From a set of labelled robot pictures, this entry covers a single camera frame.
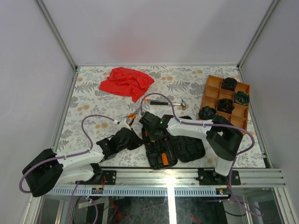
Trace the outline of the orange handled needle-nose pliers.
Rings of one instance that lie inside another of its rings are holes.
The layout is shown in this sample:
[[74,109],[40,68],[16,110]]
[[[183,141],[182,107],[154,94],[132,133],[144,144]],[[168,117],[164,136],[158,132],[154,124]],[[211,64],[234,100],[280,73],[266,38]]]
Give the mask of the orange handled needle-nose pliers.
[[125,117],[126,123],[129,126],[131,126],[133,124],[139,111],[140,111],[140,108],[137,108],[134,112],[130,113],[128,116]]

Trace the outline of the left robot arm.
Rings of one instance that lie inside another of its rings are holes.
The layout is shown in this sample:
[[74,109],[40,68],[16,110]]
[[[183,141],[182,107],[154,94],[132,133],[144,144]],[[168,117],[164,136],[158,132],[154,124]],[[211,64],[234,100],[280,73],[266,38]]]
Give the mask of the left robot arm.
[[124,149],[134,150],[142,144],[143,140],[133,129],[123,127],[116,134],[97,141],[90,150],[58,154],[45,149],[23,169],[20,191],[39,197],[70,182],[104,183],[99,163],[114,158]]

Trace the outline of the black plastic tool case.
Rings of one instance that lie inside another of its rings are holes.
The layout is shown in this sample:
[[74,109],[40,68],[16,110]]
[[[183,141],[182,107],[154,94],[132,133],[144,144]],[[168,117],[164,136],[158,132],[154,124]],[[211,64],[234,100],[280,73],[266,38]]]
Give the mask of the black plastic tool case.
[[[171,149],[172,158],[169,155],[167,145],[164,139],[168,139],[168,143]],[[206,151],[203,141],[201,139],[187,137],[187,136],[173,136],[169,132],[162,139],[156,140],[156,146],[158,152],[153,151],[151,143],[151,152],[145,139],[145,128],[142,127],[142,140],[144,141],[146,156],[149,161],[149,165],[154,170],[163,168],[170,168],[177,164],[178,161],[183,163],[191,162],[197,159],[201,159],[205,156]],[[166,153],[169,165],[164,166],[162,163],[161,154]]]

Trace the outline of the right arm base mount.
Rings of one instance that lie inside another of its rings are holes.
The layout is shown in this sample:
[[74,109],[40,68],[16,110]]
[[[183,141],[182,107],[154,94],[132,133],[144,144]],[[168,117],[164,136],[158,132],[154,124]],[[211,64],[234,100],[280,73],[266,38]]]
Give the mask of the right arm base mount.
[[[215,172],[214,168],[198,168],[198,176],[195,178],[200,185],[204,186],[220,186],[229,184],[230,175],[222,176]],[[237,170],[232,171],[231,185],[241,185],[241,179]]]

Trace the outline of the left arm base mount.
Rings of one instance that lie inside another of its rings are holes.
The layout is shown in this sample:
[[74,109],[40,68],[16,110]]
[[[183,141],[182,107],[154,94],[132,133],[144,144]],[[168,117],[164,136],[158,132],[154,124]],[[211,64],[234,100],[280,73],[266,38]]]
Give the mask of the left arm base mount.
[[101,175],[92,177],[88,181],[79,181],[80,185],[115,185],[116,184],[116,170],[103,170]]

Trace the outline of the orange handled tool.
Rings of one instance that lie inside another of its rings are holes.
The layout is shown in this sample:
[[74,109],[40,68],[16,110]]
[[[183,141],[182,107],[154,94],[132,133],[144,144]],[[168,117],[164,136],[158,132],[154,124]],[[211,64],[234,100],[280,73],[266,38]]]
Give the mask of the orange handled tool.
[[168,166],[169,165],[169,161],[168,161],[168,158],[167,158],[167,155],[166,153],[162,153],[161,154],[161,158],[162,158],[162,163],[164,166]]

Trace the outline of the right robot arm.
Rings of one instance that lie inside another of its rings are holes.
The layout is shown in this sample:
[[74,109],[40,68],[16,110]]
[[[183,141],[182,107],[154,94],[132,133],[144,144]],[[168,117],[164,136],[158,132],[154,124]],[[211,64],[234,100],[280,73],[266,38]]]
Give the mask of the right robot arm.
[[210,120],[192,120],[178,118],[174,115],[158,117],[146,111],[139,122],[153,141],[167,134],[206,139],[218,156],[213,179],[218,184],[224,184],[230,178],[230,170],[236,158],[243,134],[237,127],[230,124],[224,117],[216,116]]

